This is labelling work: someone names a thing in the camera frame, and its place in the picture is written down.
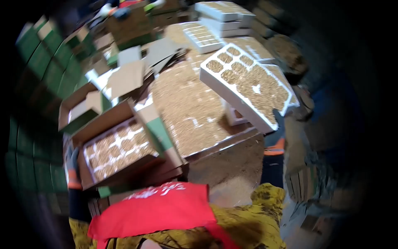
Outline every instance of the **cardboard box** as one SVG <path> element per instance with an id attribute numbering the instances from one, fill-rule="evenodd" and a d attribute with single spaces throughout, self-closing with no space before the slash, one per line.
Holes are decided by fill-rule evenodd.
<path id="1" fill-rule="evenodd" d="M 5 156 L 5 167 L 8 181 L 14 190 L 18 189 L 17 158 L 14 150 L 9 150 Z"/>
<path id="2" fill-rule="evenodd" d="M 165 27 L 176 23 L 178 23 L 177 12 L 153 16 L 154 27 Z"/>
<path id="3" fill-rule="evenodd" d="M 67 192 L 68 185 L 66 183 L 65 170 L 61 165 L 50 164 L 51 181 L 55 192 Z"/>
<path id="4" fill-rule="evenodd" d="M 46 44 L 51 56 L 55 54 L 62 43 L 62 37 L 55 31 L 56 29 L 54 23 L 46 22 L 37 32 L 40 40 Z"/>
<path id="5" fill-rule="evenodd" d="M 103 37 L 94 41 L 94 44 L 98 51 L 103 51 L 108 48 L 114 42 L 113 36 L 111 33 L 104 35 Z"/>
<path id="6" fill-rule="evenodd" d="M 131 35 L 127 34 L 126 38 L 120 39 L 116 42 L 117 48 L 121 51 L 138 45 L 144 45 L 154 40 L 152 33 L 149 32 L 139 37 L 130 39 Z"/>
<path id="7" fill-rule="evenodd" d="M 76 80 L 70 78 L 67 72 L 64 72 L 61 83 L 59 84 L 57 96 L 63 100 L 68 98 L 73 93 L 76 84 Z"/>
<path id="8" fill-rule="evenodd" d="M 36 30 L 30 23 L 25 24 L 18 36 L 15 45 L 21 55 L 22 60 L 26 63 L 40 44 Z"/>
<path id="9" fill-rule="evenodd" d="M 72 135 L 110 107 L 111 103 L 102 92 L 91 83 L 85 84 L 62 101 L 58 130 Z"/>
<path id="10" fill-rule="evenodd" d="M 71 80 L 75 82 L 74 85 L 76 85 L 77 81 L 80 80 L 80 77 L 83 73 L 82 67 L 74 55 L 70 57 L 65 73 Z"/>
<path id="11" fill-rule="evenodd" d="M 57 62 L 63 67 L 63 69 L 66 69 L 72 55 L 72 50 L 68 47 L 68 45 L 66 45 L 65 42 L 62 42 L 55 52 L 54 57 Z"/>
<path id="12" fill-rule="evenodd" d="M 109 67 L 117 67 L 117 60 L 119 59 L 119 49 L 117 48 L 116 43 L 112 43 L 111 46 L 104 51 L 103 55 L 107 60 L 107 65 Z"/>
<path id="13" fill-rule="evenodd" d="M 27 65 L 36 74 L 38 80 L 41 80 L 50 60 L 51 55 L 48 53 L 45 45 L 40 43 L 30 57 Z"/>
<path id="14" fill-rule="evenodd" d="M 91 122 L 87 123 L 82 129 L 80 129 L 72 136 L 74 146 L 82 146 L 83 144 L 87 143 L 88 141 L 92 140 L 103 132 L 133 117 L 135 115 L 134 110 L 132 110 L 131 107 L 133 105 L 134 101 L 129 98 L 122 101 L 115 107 L 109 109 L 108 111 L 104 112 L 102 115 L 94 118 Z M 151 144 L 154 144 L 154 141 L 151 140 L 152 137 L 148 136 L 148 139 Z M 154 157 L 153 155 L 144 156 L 141 159 L 135 161 L 133 164 L 117 171 L 111 176 L 98 182 L 92 177 L 90 169 L 88 168 L 88 165 L 86 163 L 83 147 L 81 147 L 78 156 L 78 164 L 83 189 L 94 189 L 99 186 L 115 186 L 130 182 L 132 180 L 137 180 L 138 173 L 164 162 L 164 159 L 161 158 L 161 152 L 159 152 L 159 154 L 160 157 Z"/>
<path id="15" fill-rule="evenodd" d="M 8 137 L 8 148 L 17 149 L 17 137 L 18 137 L 18 122 L 10 117 L 10 135 Z"/>
<path id="16" fill-rule="evenodd" d="M 168 0 L 165 2 L 163 7 L 160 9 L 153 9 L 151 11 L 152 15 L 157 15 L 157 14 L 164 14 L 164 13 L 169 13 L 169 12 L 176 12 L 180 9 L 180 5 L 178 0 Z"/>
<path id="17" fill-rule="evenodd" d="M 97 53 L 90 58 L 90 69 L 94 69 L 98 75 L 103 75 L 111 68 L 102 53 Z"/>
<path id="18" fill-rule="evenodd" d="M 81 61 L 96 51 L 93 38 L 85 25 L 68 36 L 64 42 Z"/>
<path id="19" fill-rule="evenodd" d="M 129 8 L 131 13 L 125 20 L 117 20 L 113 16 L 105 20 L 108 31 L 112 33 L 115 42 L 119 44 L 152 31 L 152 25 L 145 15 L 144 7 L 139 4 L 133 4 Z"/>
<path id="20" fill-rule="evenodd" d="M 53 192 L 54 189 L 51 180 L 50 163 L 35 159 L 34 166 L 35 166 L 37 191 L 43 193 Z"/>
<path id="21" fill-rule="evenodd" d="M 63 70 L 58 66 L 55 60 L 51 60 L 43 76 L 42 82 L 47 86 L 48 91 L 57 94 Z"/>
<path id="22" fill-rule="evenodd" d="M 37 186 L 33 158 L 17 154 L 17 168 L 19 186 L 26 190 L 36 191 Z"/>
<path id="23" fill-rule="evenodd" d="M 33 157 L 33 133 L 21 125 L 18 127 L 17 151 Z"/>

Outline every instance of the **worker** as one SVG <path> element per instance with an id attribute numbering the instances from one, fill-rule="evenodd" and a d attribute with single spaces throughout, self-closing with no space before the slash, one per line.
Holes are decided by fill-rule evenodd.
<path id="1" fill-rule="evenodd" d="M 183 209 L 182 212 L 173 212 L 172 209 L 169 209 L 170 205 L 174 207 L 186 205 L 188 207 L 193 203 L 190 200 L 184 202 L 184 198 L 171 203 L 170 199 L 165 199 L 166 196 L 172 197 L 165 195 L 169 189 L 180 187 L 183 190 L 188 188 L 188 184 L 191 188 L 195 188 L 199 184 L 171 182 L 168 183 L 169 186 L 172 184 L 171 187 L 166 188 L 166 191 L 164 191 L 165 189 L 162 192 L 159 191 L 162 194 L 158 195 L 157 198 L 154 195 L 157 192 L 155 191 L 156 188 L 150 187 L 141 192 L 145 195 L 131 196 L 132 199 L 127 198 L 127 200 L 113 204 L 100 216 L 95 216 L 91 220 L 87 200 L 83 196 L 81 181 L 77 175 L 76 159 L 79 150 L 75 149 L 72 152 L 69 149 L 65 169 L 69 191 L 69 223 L 76 248 L 286 248 L 279 234 L 279 222 L 285 198 L 282 180 L 285 125 L 279 112 L 274 109 L 273 113 L 279 128 L 277 131 L 264 135 L 265 151 L 261 182 L 251 194 L 252 204 L 246 206 L 221 208 L 209 204 L 206 197 L 206 204 L 203 207 L 195 206 L 191 207 L 191 210 L 187 208 Z M 189 197 L 197 198 L 192 194 L 187 196 L 187 198 Z M 131 202 L 132 200 L 139 201 L 139 205 Z M 192 229 L 176 229 L 176 227 L 179 227 L 176 225 L 177 220 L 180 220 L 181 217 L 200 220 L 205 215 L 201 213 L 200 209 L 206 209 L 206 206 L 210 210 L 211 216 L 215 217 L 215 226 L 221 228 L 221 230 L 215 232 L 215 226 L 206 225 L 198 225 L 193 228 L 192 224 L 190 225 Z M 147 209 L 148 212 L 152 212 L 153 216 L 138 217 L 134 212 L 137 208 Z M 153 217 L 159 217 L 157 212 L 166 212 L 166 210 L 170 213 L 167 212 L 162 215 L 162 221 L 153 219 Z M 190 218 L 185 219 L 181 227 L 187 227 Z M 172 224 L 165 224 L 165 220 L 170 220 Z M 141 232 L 149 231 L 147 230 L 148 227 L 152 228 L 150 233 Z M 100 242 L 99 239 L 93 239 L 100 238 L 100 234 L 103 234 L 104 231 L 111 234 L 107 237 L 106 243 Z"/>
<path id="2" fill-rule="evenodd" d="M 141 0 L 108 0 L 107 3 L 102 6 L 102 8 L 99 10 L 101 13 L 101 16 L 106 18 L 108 16 L 114 16 L 119 20 L 125 19 L 127 16 L 130 14 L 130 8 L 127 6 L 136 4 L 141 2 Z M 149 12 L 152 9 L 159 9 L 163 7 L 163 5 L 166 3 L 166 0 L 150 0 L 150 4 L 146 5 L 144 7 L 144 10 L 146 12 Z"/>

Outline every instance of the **cardboard flap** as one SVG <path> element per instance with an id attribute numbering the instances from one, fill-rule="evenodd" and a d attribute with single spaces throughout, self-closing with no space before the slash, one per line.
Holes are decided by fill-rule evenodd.
<path id="1" fill-rule="evenodd" d="M 88 109 L 89 109 L 89 107 L 86 105 L 86 100 L 83 100 L 82 102 L 80 102 L 77 106 L 75 106 L 74 108 L 72 108 L 70 110 L 68 123 L 75 120 L 77 117 L 82 115 Z"/>
<path id="2" fill-rule="evenodd" d="M 69 112 L 72 108 L 86 99 L 87 93 L 97 91 L 92 83 L 87 83 L 72 93 L 67 99 L 61 102 L 59 107 L 58 130 L 62 130 L 69 123 Z"/>
<path id="3" fill-rule="evenodd" d="M 111 99 L 124 96 L 142 87 L 144 69 L 143 61 L 134 61 L 121 66 L 118 71 L 114 72 L 108 80 L 108 87 L 111 89 Z"/>
<path id="4" fill-rule="evenodd" d="M 73 146 L 81 146 L 95 136 L 111 129 L 121 122 L 133 117 L 128 102 L 122 101 L 113 108 L 97 116 L 72 136 Z"/>
<path id="5" fill-rule="evenodd" d="M 91 108 L 98 114 L 102 113 L 102 105 L 101 105 L 101 92 L 89 92 L 86 96 L 86 105 L 87 108 Z"/>

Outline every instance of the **person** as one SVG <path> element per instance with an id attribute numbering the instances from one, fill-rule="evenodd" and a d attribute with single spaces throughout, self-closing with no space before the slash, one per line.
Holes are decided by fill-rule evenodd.
<path id="1" fill-rule="evenodd" d="M 279 128 L 277 131 L 264 135 L 264 157 L 263 172 L 260 185 L 251 194 L 252 204 L 237 206 L 233 208 L 221 208 L 210 205 L 216 223 L 234 241 L 235 248 L 286 248 L 279 234 L 279 222 L 282 216 L 283 200 L 285 191 L 283 189 L 283 155 L 285 143 L 285 125 L 283 117 L 277 110 L 273 110 Z M 69 149 L 66 158 L 66 172 L 69 191 L 70 218 L 69 223 L 72 230 L 76 248 L 97 248 L 98 241 L 90 238 L 88 233 L 91 216 L 82 192 L 81 182 L 77 174 L 78 150 L 73 152 Z M 140 199 L 145 206 L 147 199 Z M 122 205 L 125 200 L 111 205 Z M 140 229 L 143 225 L 127 224 Z M 193 229 L 168 229 L 158 230 L 153 233 L 140 234 L 138 236 L 111 238 L 106 248 L 219 248 L 223 247 L 215 239 L 209 230 L 204 227 Z"/>

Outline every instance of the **cardboard sheet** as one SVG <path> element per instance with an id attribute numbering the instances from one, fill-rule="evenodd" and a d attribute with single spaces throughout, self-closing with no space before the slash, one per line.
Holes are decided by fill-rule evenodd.
<path id="1" fill-rule="evenodd" d="M 141 56 L 141 46 L 131 47 L 119 52 L 117 59 L 117 66 L 121 67 L 124 64 L 139 61 L 142 59 Z"/>
<path id="2" fill-rule="evenodd" d="M 111 88 L 111 100 L 122 97 L 133 90 L 142 87 L 145 64 L 143 61 L 127 63 L 114 72 L 108 80 Z"/>

